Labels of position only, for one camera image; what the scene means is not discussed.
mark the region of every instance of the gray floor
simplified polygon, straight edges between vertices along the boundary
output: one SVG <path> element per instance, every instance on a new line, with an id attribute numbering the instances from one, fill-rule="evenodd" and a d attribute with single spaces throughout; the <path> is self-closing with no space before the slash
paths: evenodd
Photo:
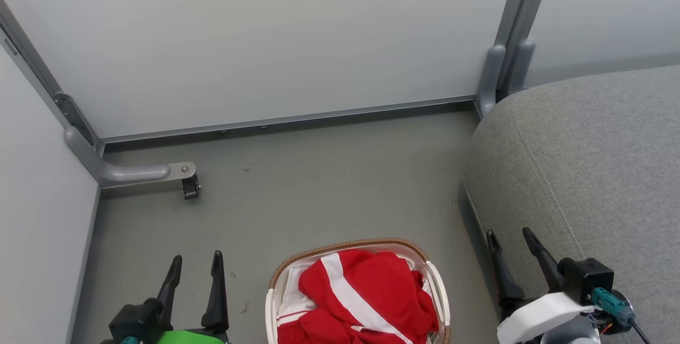
<path id="1" fill-rule="evenodd" d="M 173 324 L 197 328 L 212 253 L 222 250 L 230 340 L 266 344 L 267 284 L 284 259 L 374 237 L 406 238 L 430 255 L 449 295 L 452 343 L 496 342 L 493 302 L 456 204 L 461 156 L 478 119 L 469 105 L 436 112 L 231 131 L 108 153 L 122 165 L 191 160 L 202 194 L 184 201 L 178 183 L 102 194 L 73 343 L 109 338 L 112 317 L 155 296 L 176 254 L 184 271 Z"/>

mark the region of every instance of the laundry basket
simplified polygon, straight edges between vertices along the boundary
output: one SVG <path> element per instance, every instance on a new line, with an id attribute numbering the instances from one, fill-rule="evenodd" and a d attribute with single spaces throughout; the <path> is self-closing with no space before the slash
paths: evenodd
<path id="1" fill-rule="evenodd" d="M 288 279 L 288 271 L 294 266 L 311 266 L 320 257 L 333 252 L 347 249 L 362 249 L 369 252 L 393 252 L 398 257 L 403 257 L 420 271 L 431 285 L 432 301 L 439 315 L 439 332 L 430 332 L 428 342 L 431 344 L 448 344 L 451 339 L 451 327 L 449 326 L 450 312 L 449 301 L 446 296 L 444 282 L 425 252 L 408 240 L 398 238 L 381 238 L 354 240 L 353 242 L 337 243 L 316 250 L 309 250 L 289 257 L 274 272 L 269 282 L 269 291 L 265 302 L 265 325 L 267 326 L 267 340 L 269 344 L 278 343 L 278 329 L 276 316 L 281 305 L 284 289 Z"/>

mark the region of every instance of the white wall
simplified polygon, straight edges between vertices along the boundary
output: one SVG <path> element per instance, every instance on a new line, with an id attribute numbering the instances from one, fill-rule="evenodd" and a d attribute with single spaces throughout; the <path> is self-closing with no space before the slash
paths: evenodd
<path id="1" fill-rule="evenodd" d="M 0 342 L 68 341 L 98 194 L 64 129 L 0 48 Z"/>
<path id="2" fill-rule="evenodd" d="M 680 0 L 542 0 L 525 85 L 680 64 Z"/>
<path id="3" fill-rule="evenodd" d="M 476 92 L 505 0 L 5 0 L 100 137 Z"/>

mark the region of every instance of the teal connector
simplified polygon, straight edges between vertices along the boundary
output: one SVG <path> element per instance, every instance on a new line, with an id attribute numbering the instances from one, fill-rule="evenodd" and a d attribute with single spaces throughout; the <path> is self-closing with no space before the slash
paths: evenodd
<path id="1" fill-rule="evenodd" d="M 631 321 L 635 321 L 633 308 L 602 287 L 598 287 L 593 291 L 591 301 L 605 312 L 614 316 L 624 327 L 628 327 L 631 325 Z"/>

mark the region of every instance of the folded clothes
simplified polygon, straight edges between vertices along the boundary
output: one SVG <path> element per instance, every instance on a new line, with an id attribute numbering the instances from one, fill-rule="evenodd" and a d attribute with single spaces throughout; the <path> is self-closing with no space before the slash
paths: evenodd
<path id="1" fill-rule="evenodd" d="M 288 280 L 278 344 L 425 344 L 439 330 L 427 279 L 393 253 L 336 252 Z"/>

